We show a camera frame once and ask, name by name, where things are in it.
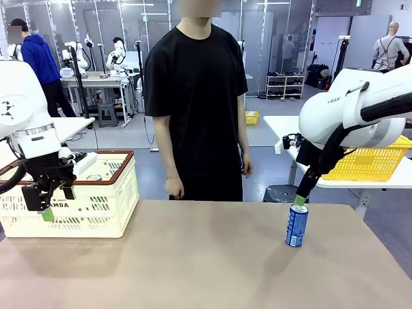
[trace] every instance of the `white table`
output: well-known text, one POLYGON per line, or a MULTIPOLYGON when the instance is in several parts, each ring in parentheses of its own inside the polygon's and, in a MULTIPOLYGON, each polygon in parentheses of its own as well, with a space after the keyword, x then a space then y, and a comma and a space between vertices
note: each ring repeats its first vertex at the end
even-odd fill
MULTIPOLYGON (((57 136, 59 140, 64 143, 73 135, 87 127, 95 119, 93 117, 83 118, 83 117, 73 117, 73 118, 52 118, 54 126, 56 128, 57 136)), ((15 156, 10 150, 6 142, 0 143, 0 168, 4 167, 15 160, 15 156)))
MULTIPOLYGON (((280 140, 285 135, 299 132, 299 116, 265 116, 263 119, 265 119, 265 122, 280 140)), ((287 152, 293 159, 290 166, 289 184, 294 184, 297 166, 304 172, 306 172, 308 168, 307 166, 296 163, 298 151, 295 147, 291 147, 287 152)), ((403 158, 391 179, 386 182, 352 182, 320 178, 317 186, 330 189, 360 189, 361 194, 356 211, 363 218, 368 207, 370 194, 374 189, 412 189, 411 175, 412 160, 403 158)))
MULTIPOLYGON (((103 72, 88 72, 89 77, 86 79, 82 79, 82 84, 83 88, 85 89, 90 89, 90 88, 99 88, 99 89, 105 89, 105 88, 126 88, 129 86, 129 77, 122 77, 122 76, 109 76, 106 79, 101 79, 100 78, 100 73, 103 72)), ((71 99, 71 105, 73 106, 74 99, 73 99, 73 94, 71 93, 71 88, 78 88, 77 80, 75 77, 70 77, 70 78, 61 78, 61 81, 66 84, 66 86, 69 88, 69 94, 70 94, 70 99, 71 99)), ((80 102, 79 94, 77 91, 75 91, 76 95, 76 100, 77 102, 80 102)), ((133 110, 133 98, 131 95, 128 95, 128 103, 129 106, 126 106, 125 103, 125 98, 123 96, 123 91, 120 91, 120 96, 122 97, 122 107, 123 107, 123 116, 124 116, 124 124, 122 127, 126 127, 127 124, 130 122, 131 117, 128 115, 130 110, 133 110)))

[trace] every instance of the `man's hand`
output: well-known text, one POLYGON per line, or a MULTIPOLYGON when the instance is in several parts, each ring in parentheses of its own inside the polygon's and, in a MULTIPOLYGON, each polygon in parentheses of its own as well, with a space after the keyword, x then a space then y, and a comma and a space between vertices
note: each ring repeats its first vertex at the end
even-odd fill
POLYGON ((168 178, 166 181, 166 191, 175 199, 180 200, 185 196, 185 189, 179 177, 168 178))
POLYGON ((242 159, 243 159, 242 174, 246 176, 246 178, 249 178, 253 174, 252 158, 250 157, 249 153, 243 153, 242 159))

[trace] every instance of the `yellow basket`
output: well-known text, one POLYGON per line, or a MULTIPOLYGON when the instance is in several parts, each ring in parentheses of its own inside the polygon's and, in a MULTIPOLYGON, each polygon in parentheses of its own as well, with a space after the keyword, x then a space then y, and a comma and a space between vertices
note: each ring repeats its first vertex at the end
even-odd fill
POLYGON ((258 123, 259 113, 257 111, 246 111, 245 117, 246 124, 254 126, 258 123))
POLYGON ((384 149, 359 148, 338 162, 325 180, 352 180, 385 182, 392 177, 407 150, 412 148, 412 141, 401 136, 384 149))

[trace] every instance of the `door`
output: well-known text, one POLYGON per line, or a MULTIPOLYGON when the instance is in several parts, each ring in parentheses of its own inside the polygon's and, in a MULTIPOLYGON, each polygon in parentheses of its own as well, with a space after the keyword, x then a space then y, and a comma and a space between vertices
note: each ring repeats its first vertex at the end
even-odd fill
POLYGON ((372 67, 373 47, 378 39, 388 34, 390 15, 365 15, 353 17, 350 41, 344 68, 372 67))

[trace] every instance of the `table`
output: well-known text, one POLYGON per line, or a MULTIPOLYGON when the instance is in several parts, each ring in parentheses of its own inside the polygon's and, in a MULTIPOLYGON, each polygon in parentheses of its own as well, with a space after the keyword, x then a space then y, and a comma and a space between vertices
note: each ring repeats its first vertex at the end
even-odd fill
MULTIPOLYGON (((250 74, 246 74, 246 79, 253 79, 253 76, 250 74)), ((246 93, 243 94, 243 108, 245 108, 246 104, 246 93)))
MULTIPOLYGON (((299 116, 265 116, 263 119, 265 119, 265 122, 280 140, 287 134, 299 132, 299 116)), ((292 157, 289 184, 294 184, 297 166, 304 173, 308 168, 296 163, 298 151, 295 147, 291 147, 287 152, 292 157)), ((391 179, 386 182, 353 182, 320 178, 317 186, 330 189, 360 189, 356 212, 363 218, 368 207, 369 197, 374 189, 412 189, 411 175, 412 161, 408 158, 403 158, 391 179)))
MULTIPOLYGON (((103 72, 88 72, 89 77, 86 79, 82 79, 83 83, 83 88, 84 89, 91 89, 91 88, 99 88, 99 89, 106 89, 106 88, 120 88, 120 89, 125 89, 125 94, 127 97, 127 102, 129 103, 128 106, 126 106, 125 103, 125 98, 123 96, 123 91, 120 92, 120 95, 122 97, 122 107, 123 107, 123 116, 124 116, 124 124, 122 127, 126 127, 127 124, 130 122, 131 117, 129 116, 129 112, 134 110, 133 107, 133 94, 130 93, 130 91, 133 91, 133 87, 130 87, 129 85, 129 77, 121 77, 121 76, 109 76, 106 79, 101 79, 99 77, 100 73, 103 72)), ((77 80, 75 77, 70 77, 70 78, 61 78, 61 81, 66 84, 66 86, 69 88, 69 93, 70 93, 70 99, 71 99, 71 105, 73 106, 74 109, 74 99, 73 99, 73 94, 71 93, 71 88, 78 88, 77 85, 77 80)), ((76 101, 80 102, 79 94, 77 91, 75 91, 75 96, 76 96, 76 101)))
MULTIPOLYGON (((66 117, 57 117, 52 118, 54 126, 56 128, 57 136, 59 140, 63 143, 71 138, 73 135, 83 130, 89 124, 91 124, 95 119, 93 117, 83 118, 66 118, 66 117)), ((6 142, 0 143, 0 168, 4 167, 6 164, 9 164, 15 160, 14 154, 11 152, 9 146, 6 142)))
POLYGON ((0 243, 2 308, 410 309, 412 281, 347 205, 140 201, 120 239, 0 243))

